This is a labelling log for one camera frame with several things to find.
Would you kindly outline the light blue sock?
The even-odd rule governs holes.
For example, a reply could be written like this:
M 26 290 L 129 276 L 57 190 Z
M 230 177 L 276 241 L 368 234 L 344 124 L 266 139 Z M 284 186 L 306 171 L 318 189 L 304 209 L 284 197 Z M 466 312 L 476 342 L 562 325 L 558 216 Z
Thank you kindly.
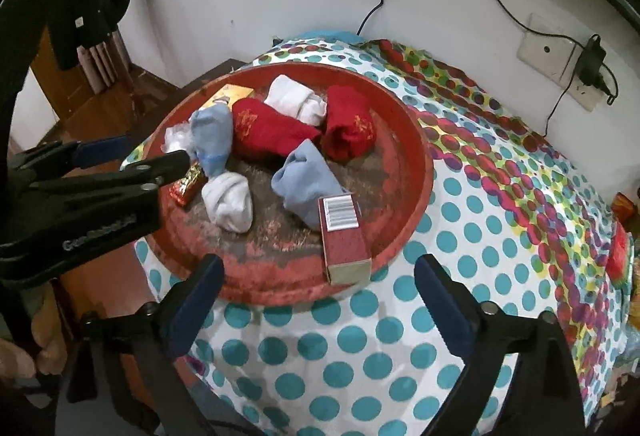
M 207 178 L 215 178 L 226 169 L 231 153 L 233 122 L 224 102 L 195 111 L 190 117 L 194 152 Z
M 320 230 L 318 200 L 346 193 L 309 139 L 288 154 L 284 165 L 273 175 L 271 188 L 282 199 L 284 209 L 312 231 Z

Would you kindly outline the crumpled clear plastic bag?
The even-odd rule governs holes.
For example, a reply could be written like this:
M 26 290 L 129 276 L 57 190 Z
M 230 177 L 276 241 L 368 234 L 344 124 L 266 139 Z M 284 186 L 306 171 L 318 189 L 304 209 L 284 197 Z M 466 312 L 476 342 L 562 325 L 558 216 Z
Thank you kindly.
M 168 127 L 165 130 L 162 151 L 166 154 L 177 151 L 186 151 L 192 162 L 195 161 L 194 139 L 189 122 Z

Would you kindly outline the dark red small box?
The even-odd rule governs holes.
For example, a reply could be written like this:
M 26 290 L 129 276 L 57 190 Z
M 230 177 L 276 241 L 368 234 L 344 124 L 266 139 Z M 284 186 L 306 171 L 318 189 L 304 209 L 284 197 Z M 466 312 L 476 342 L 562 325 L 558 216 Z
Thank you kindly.
M 352 193 L 322 197 L 318 206 L 326 280 L 346 286 L 369 279 L 372 257 Z

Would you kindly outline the white wall socket plate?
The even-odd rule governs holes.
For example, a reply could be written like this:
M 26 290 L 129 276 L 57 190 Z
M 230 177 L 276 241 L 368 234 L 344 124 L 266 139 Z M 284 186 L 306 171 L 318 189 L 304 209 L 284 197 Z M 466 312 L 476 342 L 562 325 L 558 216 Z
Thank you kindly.
M 562 30 L 536 13 L 529 14 L 527 26 L 540 32 L 540 35 L 526 30 L 516 56 L 539 74 L 565 88 L 582 49 L 572 40 L 559 38 Z M 600 90 L 586 86 L 577 75 L 567 94 L 587 112 L 593 112 L 604 99 Z

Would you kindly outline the red sock with gold print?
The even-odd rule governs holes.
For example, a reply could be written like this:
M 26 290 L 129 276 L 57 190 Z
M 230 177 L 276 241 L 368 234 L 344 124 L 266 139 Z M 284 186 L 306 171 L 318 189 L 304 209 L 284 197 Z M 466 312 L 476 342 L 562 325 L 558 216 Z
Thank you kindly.
M 316 144 L 320 130 L 283 115 L 264 102 L 244 98 L 232 106 L 232 154 L 245 162 L 285 159 L 304 141 Z

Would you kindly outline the black power adapter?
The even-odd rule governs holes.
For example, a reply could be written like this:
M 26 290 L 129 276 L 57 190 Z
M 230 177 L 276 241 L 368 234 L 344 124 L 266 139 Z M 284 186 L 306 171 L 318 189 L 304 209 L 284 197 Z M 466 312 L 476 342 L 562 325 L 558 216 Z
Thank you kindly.
M 602 68 L 605 68 L 604 59 L 606 52 L 601 46 L 601 37 L 598 34 L 593 34 L 585 47 L 582 48 L 582 53 L 576 63 L 575 72 L 578 79 L 588 87 L 594 87 L 600 90 L 606 96 L 606 104 L 612 105 L 618 96 L 618 89 L 612 91 L 608 88 L 603 75 L 600 73 Z

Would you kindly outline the yellow cigarette box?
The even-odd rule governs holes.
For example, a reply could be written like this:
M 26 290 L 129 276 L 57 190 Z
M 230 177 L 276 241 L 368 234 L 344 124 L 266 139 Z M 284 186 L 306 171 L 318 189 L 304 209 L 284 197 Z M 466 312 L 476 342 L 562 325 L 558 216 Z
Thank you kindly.
M 232 108 L 236 101 L 249 98 L 253 93 L 253 88 L 239 86 L 238 84 L 225 84 L 224 87 L 220 88 L 200 106 L 200 110 L 205 110 L 218 103 L 224 103 L 229 108 Z

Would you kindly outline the red gold foil packet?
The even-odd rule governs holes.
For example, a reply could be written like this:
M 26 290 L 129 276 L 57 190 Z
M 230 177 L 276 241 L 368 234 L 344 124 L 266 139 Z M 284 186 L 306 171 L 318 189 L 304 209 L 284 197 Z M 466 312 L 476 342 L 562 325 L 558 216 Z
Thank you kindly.
M 182 178 L 171 183 L 169 196 L 179 207 L 185 208 L 193 201 L 206 182 L 207 177 L 202 166 L 195 162 Z

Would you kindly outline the orange red snack packet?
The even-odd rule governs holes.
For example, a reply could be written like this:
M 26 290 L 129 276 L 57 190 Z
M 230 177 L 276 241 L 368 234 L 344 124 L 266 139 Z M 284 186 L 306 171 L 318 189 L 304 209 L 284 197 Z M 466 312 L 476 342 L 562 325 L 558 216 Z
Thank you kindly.
M 622 192 L 615 194 L 611 209 L 616 219 L 623 225 L 639 214 L 638 206 Z

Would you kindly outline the white rolled sock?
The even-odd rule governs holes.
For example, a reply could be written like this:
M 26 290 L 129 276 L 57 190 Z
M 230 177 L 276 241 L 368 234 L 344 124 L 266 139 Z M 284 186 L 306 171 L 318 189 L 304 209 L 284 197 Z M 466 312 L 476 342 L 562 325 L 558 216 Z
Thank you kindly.
M 312 127 L 323 124 L 328 108 L 326 101 L 314 90 L 283 74 L 270 84 L 264 103 L 280 114 Z
M 253 201 L 247 177 L 225 173 L 209 178 L 201 191 L 210 222 L 229 232 L 247 233 L 253 224 Z

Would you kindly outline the red green flat box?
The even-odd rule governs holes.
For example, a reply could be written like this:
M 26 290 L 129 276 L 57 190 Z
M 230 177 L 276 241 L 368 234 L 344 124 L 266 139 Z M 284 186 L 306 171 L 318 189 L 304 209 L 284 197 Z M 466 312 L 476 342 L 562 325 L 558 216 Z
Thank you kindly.
M 605 271 L 615 289 L 630 290 L 631 267 L 634 260 L 634 241 L 618 221 L 611 239 Z

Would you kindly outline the round red tray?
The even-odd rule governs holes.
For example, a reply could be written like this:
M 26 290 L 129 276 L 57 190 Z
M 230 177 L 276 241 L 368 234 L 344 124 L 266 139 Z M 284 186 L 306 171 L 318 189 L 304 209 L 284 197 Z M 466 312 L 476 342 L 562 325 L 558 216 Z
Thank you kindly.
M 166 269 L 186 278 L 214 254 L 223 299 L 286 306 L 366 280 L 401 252 L 430 199 L 433 162 L 416 114 L 349 70 L 277 63 L 213 80 L 168 114 L 145 156 L 228 84 L 250 95 L 205 136 L 224 156 L 221 174 L 186 205 L 160 191 L 148 243 Z

